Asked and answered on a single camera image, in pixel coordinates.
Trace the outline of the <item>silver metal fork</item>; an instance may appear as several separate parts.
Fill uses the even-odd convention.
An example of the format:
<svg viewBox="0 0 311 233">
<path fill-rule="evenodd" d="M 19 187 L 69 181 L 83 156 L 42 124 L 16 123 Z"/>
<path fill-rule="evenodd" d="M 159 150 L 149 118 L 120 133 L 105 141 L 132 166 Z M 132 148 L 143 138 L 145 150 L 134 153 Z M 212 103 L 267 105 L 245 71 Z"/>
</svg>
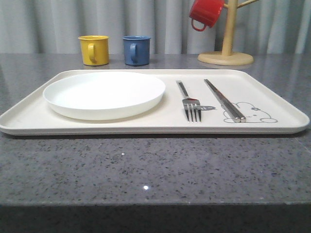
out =
<svg viewBox="0 0 311 233">
<path fill-rule="evenodd" d="M 201 114 L 201 104 L 200 101 L 197 99 L 193 99 L 189 97 L 186 88 L 184 87 L 183 83 L 179 80 L 176 81 L 177 85 L 179 86 L 181 93 L 184 97 L 182 100 L 185 116 L 189 123 L 199 123 L 202 121 L 202 114 Z"/>
</svg>

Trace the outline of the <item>white round plate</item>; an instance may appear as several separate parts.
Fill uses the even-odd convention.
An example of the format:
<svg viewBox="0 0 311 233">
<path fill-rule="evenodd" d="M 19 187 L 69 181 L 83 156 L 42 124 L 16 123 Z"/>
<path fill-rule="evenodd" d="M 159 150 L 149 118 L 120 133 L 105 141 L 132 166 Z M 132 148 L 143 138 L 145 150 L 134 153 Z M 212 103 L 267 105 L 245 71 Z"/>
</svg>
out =
<svg viewBox="0 0 311 233">
<path fill-rule="evenodd" d="M 105 71 L 73 75 L 45 88 L 57 113 L 81 120 L 114 120 L 144 113 L 160 103 L 166 86 L 150 75 Z"/>
</svg>

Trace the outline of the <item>blue enamel mug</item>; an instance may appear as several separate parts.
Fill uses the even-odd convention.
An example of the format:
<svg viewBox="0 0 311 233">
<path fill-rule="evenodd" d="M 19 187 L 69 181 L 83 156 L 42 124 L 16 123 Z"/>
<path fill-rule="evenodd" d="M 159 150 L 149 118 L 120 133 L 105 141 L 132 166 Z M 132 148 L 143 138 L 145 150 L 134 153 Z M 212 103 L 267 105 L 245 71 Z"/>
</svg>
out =
<svg viewBox="0 0 311 233">
<path fill-rule="evenodd" d="M 149 36 L 124 36 L 124 62 L 130 66 L 144 66 L 150 62 Z"/>
</svg>

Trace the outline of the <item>yellow enamel mug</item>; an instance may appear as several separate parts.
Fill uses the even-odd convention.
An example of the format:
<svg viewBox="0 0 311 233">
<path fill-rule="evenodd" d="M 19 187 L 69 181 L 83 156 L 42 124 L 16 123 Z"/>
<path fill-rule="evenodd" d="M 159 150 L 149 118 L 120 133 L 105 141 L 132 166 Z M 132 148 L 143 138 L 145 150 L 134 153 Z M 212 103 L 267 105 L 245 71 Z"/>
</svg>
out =
<svg viewBox="0 0 311 233">
<path fill-rule="evenodd" d="M 78 37 L 83 64 L 102 66 L 109 63 L 109 47 L 106 35 L 85 35 Z"/>
</svg>

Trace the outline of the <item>wooden mug tree stand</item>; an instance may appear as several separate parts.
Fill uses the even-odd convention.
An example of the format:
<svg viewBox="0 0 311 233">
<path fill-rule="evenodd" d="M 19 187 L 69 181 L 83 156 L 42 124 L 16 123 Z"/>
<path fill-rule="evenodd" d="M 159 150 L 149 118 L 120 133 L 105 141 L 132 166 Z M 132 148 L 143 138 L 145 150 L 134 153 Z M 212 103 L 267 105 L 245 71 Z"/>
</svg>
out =
<svg viewBox="0 0 311 233">
<path fill-rule="evenodd" d="M 253 56 L 233 51 L 233 41 L 237 10 L 256 1 L 257 0 L 246 0 L 242 3 L 238 3 L 237 0 L 229 0 L 228 3 L 224 4 L 224 8 L 227 9 L 227 15 L 222 50 L 201 53 L 197 57 L 199 61 L 221 66 L 241 66 L 253 63 Z"/>
</svg>

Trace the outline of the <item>beige rabbit serving tray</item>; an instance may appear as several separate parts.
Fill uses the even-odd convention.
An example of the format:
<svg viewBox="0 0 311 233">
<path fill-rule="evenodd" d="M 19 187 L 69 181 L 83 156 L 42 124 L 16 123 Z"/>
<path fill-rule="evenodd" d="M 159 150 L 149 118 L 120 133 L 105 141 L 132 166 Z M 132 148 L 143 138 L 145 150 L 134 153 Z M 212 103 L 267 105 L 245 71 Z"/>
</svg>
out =
<svg viewBox="0 0 311 233">
<path fill-rule="evenodd" d="M 12 135 L 292 134 L 310 123 L 306 114 L 242 71 L 145 69 L 143 73 L 161 79 L 166 91 L 160 104 L 140 115 L 110 121 L 68 118 L 48 106 L 41 86 L 1 115 L 0 129 Z M 177 80 L 191 97 L 213 106 L 202 112 L 200 123 L 187 122 Z"/>
</svg>

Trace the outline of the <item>red enamel mug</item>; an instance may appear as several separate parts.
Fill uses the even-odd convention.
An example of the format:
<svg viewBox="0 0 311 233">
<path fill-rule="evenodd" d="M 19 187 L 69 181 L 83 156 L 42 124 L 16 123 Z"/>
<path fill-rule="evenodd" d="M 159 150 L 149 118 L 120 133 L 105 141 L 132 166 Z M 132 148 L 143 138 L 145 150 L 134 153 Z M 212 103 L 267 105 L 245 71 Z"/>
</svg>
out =
<svg viewBox="0 0 311 233">
<path fill-rule="evenodd" d="M 224 0 L 195 0 L 189 14 L 192 28 L 198 32 L 204 31 L 206 27 L 212 28 L 217 22 L 224 4 Z M 195 21 L 202 23 L 203 27 L 197 28 L 194 25 Z"/>
</svg>

